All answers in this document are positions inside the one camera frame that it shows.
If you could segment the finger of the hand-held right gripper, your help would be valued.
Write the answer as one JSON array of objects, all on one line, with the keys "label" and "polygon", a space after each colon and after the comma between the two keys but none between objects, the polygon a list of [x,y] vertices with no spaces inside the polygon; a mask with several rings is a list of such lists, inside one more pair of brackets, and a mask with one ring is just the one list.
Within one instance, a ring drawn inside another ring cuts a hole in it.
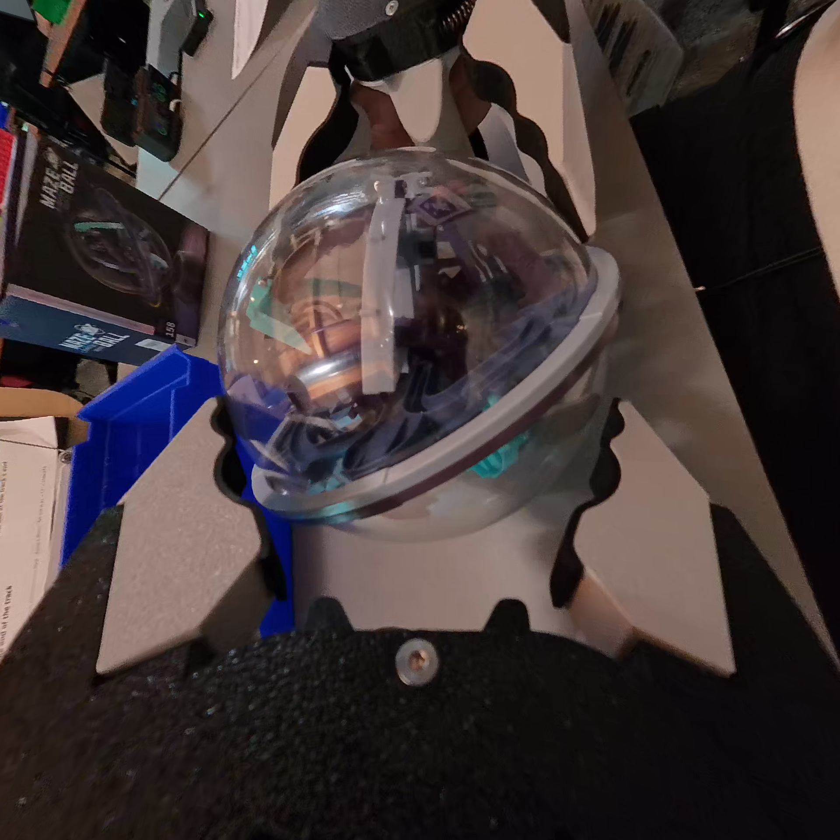
[{"label": "finger of the hand-held right gripper", "polygon": [[371,122],[351,100],[351,76],[315,21],[317,2],[285,2],[270,31],[280,50],[269,196],[372,150]]},{"label": "finger of the hand-held right gripper", "polygon": [[470,2],[462,45],[489,104],[477,132],[490,163],[528,182],[575,231],[596,229],[593,118],[601,92],[626,115],[666,102],[685,51],[662,2]]}]

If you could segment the printed instruction sheet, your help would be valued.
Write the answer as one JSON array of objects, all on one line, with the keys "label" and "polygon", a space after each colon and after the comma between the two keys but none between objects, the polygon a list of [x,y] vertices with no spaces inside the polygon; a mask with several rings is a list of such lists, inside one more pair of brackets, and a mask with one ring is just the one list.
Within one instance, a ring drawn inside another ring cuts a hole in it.
[{"label": "printed instruction sheet", "polygon": [[67,420],[1,422],[1,658],[47,591],[56,567],[59,496]]}]

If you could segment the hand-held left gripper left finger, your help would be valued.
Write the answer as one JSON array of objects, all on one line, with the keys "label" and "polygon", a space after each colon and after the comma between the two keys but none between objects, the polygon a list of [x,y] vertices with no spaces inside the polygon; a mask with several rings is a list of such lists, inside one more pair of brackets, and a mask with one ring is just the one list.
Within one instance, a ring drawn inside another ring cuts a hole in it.
[{"label": "hand-held left gripper left finger", "polygon": [[99,676],[184,645],[216,656],[258,640],[291,585],[245,483],[224,400],[208,399],[120,502]]}]

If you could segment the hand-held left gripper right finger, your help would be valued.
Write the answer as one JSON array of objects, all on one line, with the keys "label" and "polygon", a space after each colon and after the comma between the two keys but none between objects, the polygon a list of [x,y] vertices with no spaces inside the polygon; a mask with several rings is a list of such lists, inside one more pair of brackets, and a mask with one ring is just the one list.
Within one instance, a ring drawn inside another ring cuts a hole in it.
[{"label": "hand-held left gripper right finger", "polygon": [[588,488],[555,555],[553,605],[605,655],[647,643],[733,675],[709,496],[630,402],[610,407]]}]

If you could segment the black toy packaging box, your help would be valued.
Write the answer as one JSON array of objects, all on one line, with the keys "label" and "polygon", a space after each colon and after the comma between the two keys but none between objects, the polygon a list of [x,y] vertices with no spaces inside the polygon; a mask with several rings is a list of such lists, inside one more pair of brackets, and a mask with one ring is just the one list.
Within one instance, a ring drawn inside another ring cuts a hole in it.
[{"label": "black toy packaging box", "polygon": [[133,365],[196,347],[204,226],[35,130],[2,210],[3,340]]}]

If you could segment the black electronic device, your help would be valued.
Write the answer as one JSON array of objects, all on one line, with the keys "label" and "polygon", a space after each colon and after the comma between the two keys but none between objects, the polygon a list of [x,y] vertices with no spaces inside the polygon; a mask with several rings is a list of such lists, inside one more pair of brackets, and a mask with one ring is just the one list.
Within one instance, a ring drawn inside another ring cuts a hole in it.
[{"label": "black electronic device", "polygon": [[208,35],[214,14],[207,1],[182,1],[181,6],[184,23],[180,50],[185,56],[193,58]]},{"label": "black electronic device", "polygon": [[177,155],[182,138],[181,74],[146,65],[130,76],[107,60],[101,128],[111,140],[141,149],[163,162]]}]

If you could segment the blue plastic bin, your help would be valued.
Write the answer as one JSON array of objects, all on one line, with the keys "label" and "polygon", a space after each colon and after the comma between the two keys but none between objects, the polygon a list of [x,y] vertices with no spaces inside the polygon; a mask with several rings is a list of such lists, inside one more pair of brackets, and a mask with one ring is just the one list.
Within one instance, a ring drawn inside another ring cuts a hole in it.
[{"label": "blue plastic bin", "polygon": [[80,410],[88,437],[70,460],[60,567],[98,515],[117,505],[207,400],[222,394],[217,364],[168,349]]}]

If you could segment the person's black pants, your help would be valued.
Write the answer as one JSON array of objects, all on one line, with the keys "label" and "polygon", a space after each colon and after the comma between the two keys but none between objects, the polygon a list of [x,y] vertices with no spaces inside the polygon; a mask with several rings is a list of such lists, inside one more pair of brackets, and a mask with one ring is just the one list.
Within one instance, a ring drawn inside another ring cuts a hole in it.
[{"label": "person's black pants", "polygon": [[833,3],[632,126],[837,653],[839,304],[793,111],[805,41]]}]

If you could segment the clear plastic maze ball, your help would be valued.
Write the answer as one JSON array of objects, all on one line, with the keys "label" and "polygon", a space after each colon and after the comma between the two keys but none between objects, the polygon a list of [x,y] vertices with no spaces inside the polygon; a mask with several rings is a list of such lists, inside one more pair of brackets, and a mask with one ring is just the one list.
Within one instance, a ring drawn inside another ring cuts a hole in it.
[{"label": "clear plastic maze ball", "polygon": [[557,485],[592,434],[621,279],[528,183],[389,150],[295,187],[242,251],[217,357],[262,507],[426,541]]}]

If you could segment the cardboard backing board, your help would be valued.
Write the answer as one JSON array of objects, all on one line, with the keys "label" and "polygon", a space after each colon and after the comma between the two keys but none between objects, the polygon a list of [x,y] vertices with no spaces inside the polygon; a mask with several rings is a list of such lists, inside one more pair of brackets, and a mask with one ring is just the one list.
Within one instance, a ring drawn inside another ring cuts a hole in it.
[{"label": "cardboard backing board", "polygon": [[1,420],[21,421],[38,417],[66,420],[64,437],[70,447],[88,441],[89,424],[80,417],[82,404],[73,396],[34,388],[1,387]]}]

